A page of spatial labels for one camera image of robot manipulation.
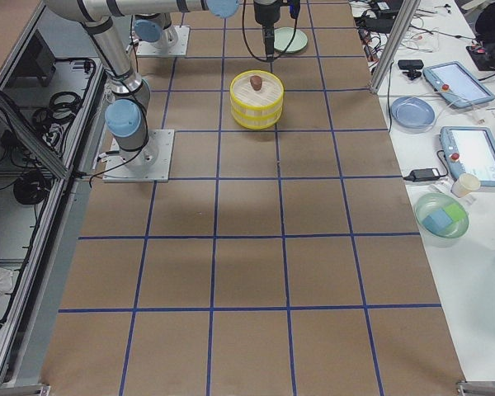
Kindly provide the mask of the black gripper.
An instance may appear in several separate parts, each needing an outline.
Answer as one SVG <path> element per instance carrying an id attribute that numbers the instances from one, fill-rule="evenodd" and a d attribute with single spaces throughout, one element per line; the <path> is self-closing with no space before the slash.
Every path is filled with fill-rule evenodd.
<path id="1" fill-rule="evenodd" d="M 295 21 L 294 29 L 297 29 L 297 20 L 300 14 L 300 0 L 254 0 L 255 21 L 262 27 L 265 56 L 273 56 L 275 52 L 275 24 L 281 18 L 281 8 L 288 7 L 290 17 Z"/>

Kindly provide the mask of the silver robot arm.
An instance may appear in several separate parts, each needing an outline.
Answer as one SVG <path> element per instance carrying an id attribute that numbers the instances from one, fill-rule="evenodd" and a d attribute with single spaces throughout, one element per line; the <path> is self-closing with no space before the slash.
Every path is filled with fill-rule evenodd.
<path id="1" fill-rule="evenodd" d="M 257 57 L 249 47 L 244 32 L 244 18 L 247 1 L 243 1 L 242 30 L 243 40 L 252 58 L 263 63 L 272 63 L 280 58 L 295 38 L 297 20 L 300 14 L 300 1 L 252 1 L 256 23 L 262 27 L 265 58 Z M 146 123 L 146 110 L 150 98 L 150 89 L 143 88 L 141 75 L 134 69 L 125 47 L 118 41 L 112 17 L 168 14 L 172 12 L 211 12 L 214 16 L 226 19 L 236 13 L 238 1 L 43 1 L 57 16 L 79 23 L 89 36 L 95 51 L 110 79 L 111 91 L 115 99 L 133 102 L 141 111 L 140 126 L 143 130 L 143 143 L 134 147 L 120 149 L 127 153 L 136 153 L 126 162 L 133 162 L 149 140 Z M 281 8 L 288 7 L 290 17 L 295 21 L 292 38 L 281 54 L 275 53 L 275 24 L 280 20 Z"/>
<path id="2" fill-rule="evenodd" d="M 134 33 L 141 41 L 148 42 L 161 50 L 171 48 L 178 42 L 178 34 L 172 26 L 169 13 L 136 15 Z"/>

